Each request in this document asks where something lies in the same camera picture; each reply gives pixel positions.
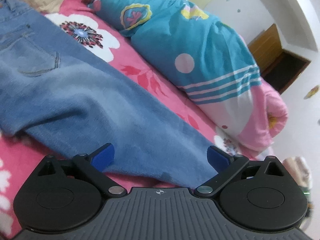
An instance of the jeans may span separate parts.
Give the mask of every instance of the jeans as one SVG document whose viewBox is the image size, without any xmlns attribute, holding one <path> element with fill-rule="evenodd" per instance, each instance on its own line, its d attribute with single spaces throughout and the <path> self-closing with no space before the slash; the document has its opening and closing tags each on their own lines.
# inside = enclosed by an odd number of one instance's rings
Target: jeans
<svg viewBox="0 0 320 240">
<path fill-rule="evenodd" d="M 0 1 L 0 129 L 66 157 L 112 143 L 109 172 L 191 188 L 217 174 L 210 141 L 19 0 Z"/>
</svg>

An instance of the silver screw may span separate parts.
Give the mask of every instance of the silver screw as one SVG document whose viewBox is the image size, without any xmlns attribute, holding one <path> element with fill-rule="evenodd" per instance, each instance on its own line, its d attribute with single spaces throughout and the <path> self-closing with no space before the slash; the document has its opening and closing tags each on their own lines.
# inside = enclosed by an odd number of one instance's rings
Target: silver screw
<svg viewBox="0 0 320 240">
<path fill-rule="evenodd" d="M 109 188 L 109 192 L 113 195 L 120 195 L 124 192 L 124 188 L 121 186 L 113 186 Z"/>
<path fill-rule="evenodd" d="M 197 188 L 197 191 L 202 194 L 210 194 L 213 191 L 213 189 L 209 186 L 200 186 Z"/>
</svg>

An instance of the gray ribbed panel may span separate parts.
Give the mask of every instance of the gray ribbed panel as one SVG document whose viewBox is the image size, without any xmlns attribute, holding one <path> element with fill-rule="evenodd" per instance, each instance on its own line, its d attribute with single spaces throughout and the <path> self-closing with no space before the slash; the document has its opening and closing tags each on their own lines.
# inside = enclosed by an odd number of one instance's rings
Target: gray ribbed panel
<svg viewBox="0 0 320 240">
<path fill-rule="evenodd" d="M 23 231 L 15 240 L 311 240 L 298 229 L 261 234 L 232 224 L 212 200 L 192 196 L 186 188 L 133 188 L 108 200 L 83 227 L 59 235 Z"/>
</svg>

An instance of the jeans back pocket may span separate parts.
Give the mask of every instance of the jeans back pocket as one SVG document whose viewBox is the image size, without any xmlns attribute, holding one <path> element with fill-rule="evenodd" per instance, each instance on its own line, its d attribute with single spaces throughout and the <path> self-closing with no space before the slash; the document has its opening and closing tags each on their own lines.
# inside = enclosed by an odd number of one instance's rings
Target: jeans back pocket
<svg viewBox="0 0 320 240">
<path fill-rule="evenodd" d="M 0 34 L 0 59 L 25 76 L 40 76 L 59 67 L 59 54 L 51 54 L 36 45 L 29 36 L 29 25 Z"/>
</svg>

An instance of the jeans waistband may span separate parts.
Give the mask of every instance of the jeans waistband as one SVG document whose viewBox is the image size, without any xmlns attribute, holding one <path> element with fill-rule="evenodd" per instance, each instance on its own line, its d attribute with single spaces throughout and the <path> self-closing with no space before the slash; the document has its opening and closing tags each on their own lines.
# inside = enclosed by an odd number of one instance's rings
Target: jeans waistband
<svg viewBox="0 0 320 240">
<path fill-rule="evenodd" d="M 0 23 L 31 10 L 31 7 L 21 0 L 0 0 Z"/>
</svg>

